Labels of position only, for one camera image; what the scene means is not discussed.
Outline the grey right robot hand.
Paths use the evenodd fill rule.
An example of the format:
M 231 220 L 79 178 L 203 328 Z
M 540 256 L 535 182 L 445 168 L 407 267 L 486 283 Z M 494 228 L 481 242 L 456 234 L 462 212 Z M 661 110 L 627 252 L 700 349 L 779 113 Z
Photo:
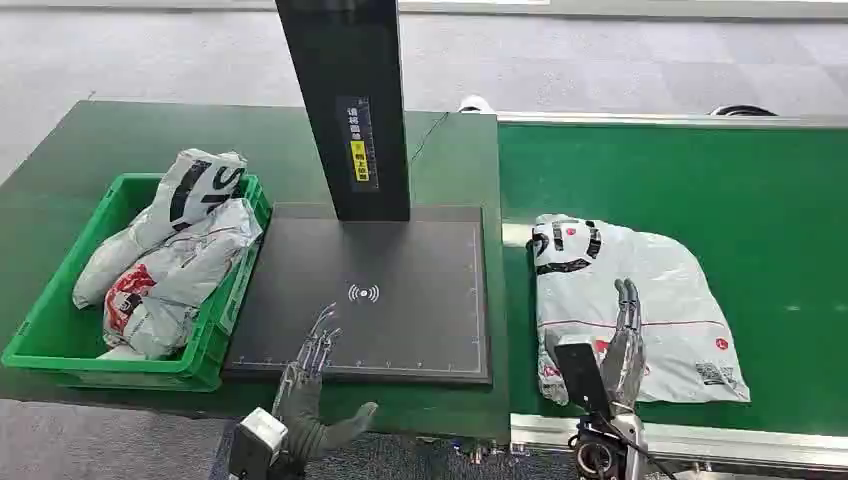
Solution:
M 613 416 L 633 413 L 644 377 L 646 357 L 638 289 L 630 278 L 616 279 L 615 332 L 601 362 L 601 378 Z

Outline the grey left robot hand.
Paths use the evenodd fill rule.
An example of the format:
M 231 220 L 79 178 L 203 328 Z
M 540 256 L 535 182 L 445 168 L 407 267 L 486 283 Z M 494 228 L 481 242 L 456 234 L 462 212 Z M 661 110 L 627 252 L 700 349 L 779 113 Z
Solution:
M 272 415 L 288 428 L 285 450 L 303 462 L 342 447 L 367 431 L 379 408 L 369 401 L 347 419 L 334 424 L 321 420 L 323 371 L 342 332 L 334 324 L 335 316 L 335 303 L 318 313 L 296 357 L 284 369 L 272 406 Z

